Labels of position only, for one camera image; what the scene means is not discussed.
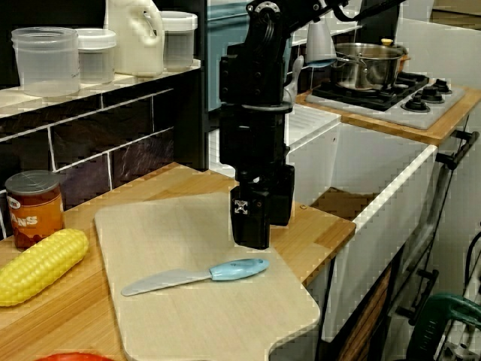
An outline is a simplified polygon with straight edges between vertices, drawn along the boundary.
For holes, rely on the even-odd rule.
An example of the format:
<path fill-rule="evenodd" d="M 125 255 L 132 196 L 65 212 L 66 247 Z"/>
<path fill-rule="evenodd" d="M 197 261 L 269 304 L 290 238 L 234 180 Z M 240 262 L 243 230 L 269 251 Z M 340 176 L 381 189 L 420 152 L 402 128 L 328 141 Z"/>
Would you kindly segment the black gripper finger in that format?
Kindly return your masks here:
<path fill-rule="evenodd" d="M 295 168 L 292 165 L 283 165 L 278 175 L 279 180 L 271 194 L 270 224 L 287 226 L 292 210 Z"/>
<path fill-rule="evenodd" d="M 270 194 L 236 186 L 230 191 L 230 217 L 236 244 L 267 249 L 270 237 Z"/>

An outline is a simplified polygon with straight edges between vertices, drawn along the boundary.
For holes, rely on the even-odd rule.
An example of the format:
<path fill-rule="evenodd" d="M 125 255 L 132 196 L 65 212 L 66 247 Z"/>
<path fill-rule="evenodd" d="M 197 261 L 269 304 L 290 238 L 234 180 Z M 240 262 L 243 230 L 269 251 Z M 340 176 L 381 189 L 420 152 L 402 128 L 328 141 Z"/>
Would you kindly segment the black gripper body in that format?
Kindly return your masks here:
<path fill-rule="evenodd" d="M 219 111 L 222 164 L 235 169 L 240 191 L 290 195 L 285 115 L 290 108 L 223 105 Z"/>

